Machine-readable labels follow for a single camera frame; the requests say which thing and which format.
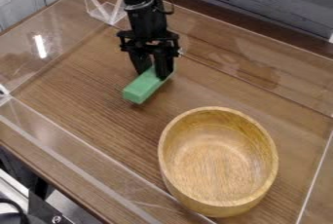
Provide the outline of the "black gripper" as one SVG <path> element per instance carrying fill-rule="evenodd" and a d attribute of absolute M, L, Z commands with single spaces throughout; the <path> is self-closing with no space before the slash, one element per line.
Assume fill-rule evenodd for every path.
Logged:
<path fill-rule="evenodd" d="M 163 2 L 141 2 L 125 5 L 129 28 L 117 33 L 120 50 L 127 52 L 137 74 L 152 66 L 155 73 L 164 80 L 173 70 L 173 56 L 179 56 L 179 35 L 167 29 L 167 11 Z"/>

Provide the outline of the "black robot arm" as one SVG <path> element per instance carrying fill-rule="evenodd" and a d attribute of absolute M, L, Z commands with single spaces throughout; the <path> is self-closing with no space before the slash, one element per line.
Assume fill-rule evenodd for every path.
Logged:
<path fill-rule="evenodd" d="M 164 80 L 173 71 L 179 56 L 179 35 L 167 30 L 167 11 L 163 0 L 123 0 L 129 29 L 117 33 L 120 50 L 128 53 L 137 74 L 155 67 Z"/>

